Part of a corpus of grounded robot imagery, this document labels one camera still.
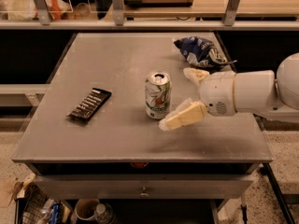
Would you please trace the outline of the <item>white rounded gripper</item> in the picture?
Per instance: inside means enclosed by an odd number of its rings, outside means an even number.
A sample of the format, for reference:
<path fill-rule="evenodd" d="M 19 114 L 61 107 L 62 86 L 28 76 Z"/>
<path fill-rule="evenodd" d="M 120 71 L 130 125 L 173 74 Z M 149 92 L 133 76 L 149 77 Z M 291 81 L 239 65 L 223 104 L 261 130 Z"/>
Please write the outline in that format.
<path fill-rule="evenodd" d="M 213 116 L 233 116 L 234 87 L 236 73 L 233 71 L 217 72 L 209 75 L 208 71 L 196 68 L 184 68 L 184 76 L 199 89 L 201 101 L 188 98 L 177 108 L 159 121 L 162 131 L 171 131 L 199 122 L 207 111 Z"/>

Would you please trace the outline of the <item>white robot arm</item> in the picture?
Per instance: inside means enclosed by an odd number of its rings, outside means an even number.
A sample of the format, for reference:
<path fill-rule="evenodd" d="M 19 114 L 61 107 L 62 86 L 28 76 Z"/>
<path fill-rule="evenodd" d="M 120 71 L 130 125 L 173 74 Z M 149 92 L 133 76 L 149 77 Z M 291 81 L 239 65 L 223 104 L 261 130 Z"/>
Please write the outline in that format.
<path fill-rule="evenodd" d="M 270 120 L 299 122 L 299 53 L 288 56 L 277 71 L 236 73 L 186 68 L 185 77 L 199 92 L 159 122 L 163 131 L 194 124 L 210 114 L 228 117 L 252 113 Z"/>

